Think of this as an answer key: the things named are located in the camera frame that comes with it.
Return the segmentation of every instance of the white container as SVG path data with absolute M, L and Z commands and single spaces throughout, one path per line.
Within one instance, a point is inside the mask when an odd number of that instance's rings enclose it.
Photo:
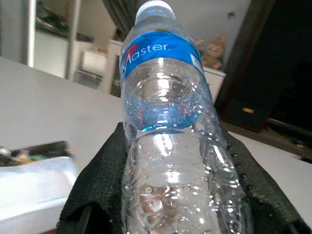
M 0 233 L 54 229 L 77 176 L 70 157 L 0 167 Z

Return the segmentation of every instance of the bottle cap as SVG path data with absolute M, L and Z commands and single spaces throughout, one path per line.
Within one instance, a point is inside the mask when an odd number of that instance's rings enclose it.
M 162 1 L 162 0 L 150 0 L 150 1 L 147 1 L 146 3 L 142 4 L 140 6 L 140 8 L 138 9 L 137 13 L 136 13 L 136 19 L 138 18 L 138 16 L 147 8 L 149 7 L 153 7 L 153 6 L 162 6 L 166 9 L 168 9 L 169 11 L 172 12 L 173 15 L 174 12 L 172 11 L 171 7 L 169 6 L 168 3 L 166 3 L 165 1 Z

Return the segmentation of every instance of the dark curtain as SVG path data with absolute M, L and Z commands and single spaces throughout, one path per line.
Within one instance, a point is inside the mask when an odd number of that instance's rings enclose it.
M 124 40 L 135 24 L 139 7 L 146 0 L 102 0 L 114 24 L 120 40 Z

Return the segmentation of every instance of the water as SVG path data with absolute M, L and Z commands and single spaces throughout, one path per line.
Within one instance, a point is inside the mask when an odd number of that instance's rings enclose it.
M 175 20 L 149 16 L 132 29 L 123 53 L 138 35 L 157 29 L 186 35 Z M 249 208 L 201 71 L 175 58 L 154 58 L 122 82 L 129 151 L 122 182 L 124 231 L 251 233 Z

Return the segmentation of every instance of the blue label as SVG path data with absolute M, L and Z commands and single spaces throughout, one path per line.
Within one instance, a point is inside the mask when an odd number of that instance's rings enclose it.
M 187 39 L 169 32 L 148 32 L 135 38 L 122 54 L 119 67 L 121 86 L 136 66 L 156 58 L 187 62 L 204 75 L 198 50 Z

